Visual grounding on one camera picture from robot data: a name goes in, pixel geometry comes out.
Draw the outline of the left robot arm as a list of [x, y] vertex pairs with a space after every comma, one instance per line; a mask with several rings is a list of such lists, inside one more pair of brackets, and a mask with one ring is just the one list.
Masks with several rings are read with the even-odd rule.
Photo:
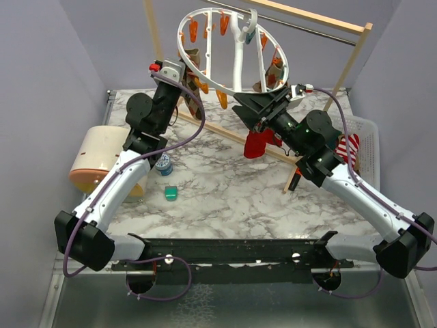
[[68, 272], [69, 259], [95, 271], [116, 260], [127, 260], [138, 270], [150, 263], [151, 253], [142, 240], [131, 235], [109, 236], [107, 230], [134, 186], [169, 150], [163, 134], [186, 88], [181, 78], [168, 70], [152, 76], [157, 82], [154, 95], [136, 93], [126, 104], [130, 130], [114, 166], [83, 203], [71, 212], [61, 211], [55, 218], [57, 245], [64, 255], [67, 277], [72, 275]]

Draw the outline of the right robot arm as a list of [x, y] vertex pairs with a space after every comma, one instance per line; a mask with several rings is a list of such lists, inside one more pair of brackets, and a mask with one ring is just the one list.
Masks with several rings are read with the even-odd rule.
[[270, 92], [236, 92], [238, 105], [233, 110], [250, 131], [272, 130], [300, 156], [296, 165], [305, 179], [341, 198], [378, 232], [377, 236], [325, 234], [313, 251], [319, 266], [361, 260], [405, 278], [435, 242], [434, 220], [396, 205], [355, 173], [352, 159], [343, 159], [331, 148], [337, 131], [327, 112], [313, 110], [300, 122], [287, 112], [290, 104], [314, 89], [298, 84]]

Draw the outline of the white round clip hanger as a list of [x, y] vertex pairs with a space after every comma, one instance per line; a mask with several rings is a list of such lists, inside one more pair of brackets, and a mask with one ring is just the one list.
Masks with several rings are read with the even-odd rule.
[[[212, 79], [212, 32], [213, 16], [220, 16], [220, 29], [230, 30], [234, 43], [231, 53], [232, 63], [232, 85], [227, 87]], [[206, 25], [203, 27], [203, 36], [206, 37], [205, 68], [202, 70], [194, 61], [194, 56], [186, 52], [184, 48], [185, 37], [194, 43], [197, 40], [199, 16], [205, 16]], [[225, 8], [201, 8], [187, 14], [178, 26], [177, 46], [179, 57], [188, 66], [191, 74], [195, 78], [195, 84], [203, 91], [208, 91], [210, 87], [223, 94], [234, 95], [242, 91], [242, 69], [244, 63], [244, 47], [251, 42], [255, 42], [257, 55], [257, 71], [261, 92], [272, 92], [284, 87], [288, 80], [289, 67], [287, 57], [276, 39], [264, 29], [258, 22], [258, 14], [254, 9], [250, 9], [248, 14], [241, 14]], [[274, 47], [274, 54], [279, 56], [283, 65], [282, 71], [277, 82], [269, 87], [266, 82], [267, 70], [264, 65], [264, 43], [267, 40]]]

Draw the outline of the wooden hanger rack frame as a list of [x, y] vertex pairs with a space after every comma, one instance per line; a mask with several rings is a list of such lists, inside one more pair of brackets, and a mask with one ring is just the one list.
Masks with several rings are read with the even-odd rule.
[[216, 90], [233, 96], [238, 105], [233, 108], [245, 126], [255, 134], [271, 130], [276, 136], [300, 156], [296, 166], [302, 176], [317, 187], [321, 187], [337, 196], [365, 197], [370, 194], [366, 182], [361, 180], [352, 169], [352, 159], [343, 159], [332, 148], [337, 136], [337, 129], [332, 125], [324, 111], [311, 111], [297, 122], [288, 112], [287, 107], [300, 102], [311, 89], [310, 85], [288, 86], [279, 81], [272, 88], [261, 85], [260, 92], [242, 92], [242, 63], [244, 46], [251, 39], [257, 42], [260, 77], [265, 77], [262, 55], [261, 35], [266, 35], [271, 42], [276, 40], [257, 22], [257, 12], [251, 10], [247, 16], [233, 10], [223, 10], [230, 19], [234, 36], [234, 71], [232, 88], [224, 87], [210, 77], [211, 54], [206, 53], [206, 70], [198, 69], [192, 56], [188, 54], [181, 39], [177, 40], [181, 60], [157, 62], [151, 65], [151, 74], [157, 80], [158, 87], [153, 98], [140, 101], [139, 119], [141, 128], [153, 135], [163, 134], [168, 125], [181, 94], [188, 95], [197, 103], [199, 112], [203, 113], [203, 104], [181, 83], [183, 77], [190, 74], [213, 85]]

